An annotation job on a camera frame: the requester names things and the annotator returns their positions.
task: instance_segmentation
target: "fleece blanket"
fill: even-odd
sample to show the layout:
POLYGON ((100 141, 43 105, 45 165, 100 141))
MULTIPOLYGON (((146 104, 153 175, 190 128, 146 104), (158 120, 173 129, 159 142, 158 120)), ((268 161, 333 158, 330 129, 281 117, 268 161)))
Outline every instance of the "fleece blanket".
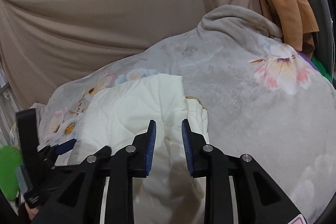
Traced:
MULTIPOLYGON (((76 125, 101 89, 182 75, 185 95, 208 110, 210 143, 229 155, 252 155, 313 223, 336 190, 336 92, 281 37, 251 10, 216 8, 194 30, 59 87, 44 109, 40 146, 78 137, 76 125)), ((160 223, 192 223, 183 206, 176 210, 178 219, 160 223)))

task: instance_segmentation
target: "white label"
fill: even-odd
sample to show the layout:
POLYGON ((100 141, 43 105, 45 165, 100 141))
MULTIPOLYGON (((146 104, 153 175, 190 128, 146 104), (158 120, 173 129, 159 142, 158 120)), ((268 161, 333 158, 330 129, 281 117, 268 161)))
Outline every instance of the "white label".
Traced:
POLYGON ((296 218, 294 218, 291 222, 288 224, 307 224, 303 215, 298 215, 296 218))

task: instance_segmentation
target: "purple cloth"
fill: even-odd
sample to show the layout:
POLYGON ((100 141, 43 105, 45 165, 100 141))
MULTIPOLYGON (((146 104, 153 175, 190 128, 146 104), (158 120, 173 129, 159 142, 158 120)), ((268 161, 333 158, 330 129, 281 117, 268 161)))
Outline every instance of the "purple cloth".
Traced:
POLYGON ((303 59, 305 59, 315 70, 317 70, 318 72, 320 72, 319 70, 318 70, 318 68, 313 64, 313 62, 308 58, 308 56, 307 55, 305 55, 304 53, 302 53, 302 52, 298 52, 298 54, 303 58, 303 59))

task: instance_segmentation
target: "orange cloth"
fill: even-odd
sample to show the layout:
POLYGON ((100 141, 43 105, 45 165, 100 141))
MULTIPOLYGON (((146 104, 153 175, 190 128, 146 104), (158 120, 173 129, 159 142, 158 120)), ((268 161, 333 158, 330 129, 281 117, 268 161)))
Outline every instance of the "orange cloth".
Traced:
POLYGON ((280 26, 284 43, 311 56, 315 47, 313 32, 318 32, 308 0, 260 0, 262 14, 280 26))

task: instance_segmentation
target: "tan fabric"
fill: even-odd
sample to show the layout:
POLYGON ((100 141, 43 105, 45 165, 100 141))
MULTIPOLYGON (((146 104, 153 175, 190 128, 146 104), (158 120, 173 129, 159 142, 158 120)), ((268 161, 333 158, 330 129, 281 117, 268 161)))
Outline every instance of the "tan fabric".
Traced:
POLYGON ((258 0, 0 0, 0 55, 24 107, 163 38, 197 26, 222 4, 258 0))
POLYGON ((314 42, 311 33, 318 32, 308 0, 260 0, 262 14, 279 25, 283 40, 295 50, 311 55, 314 42))

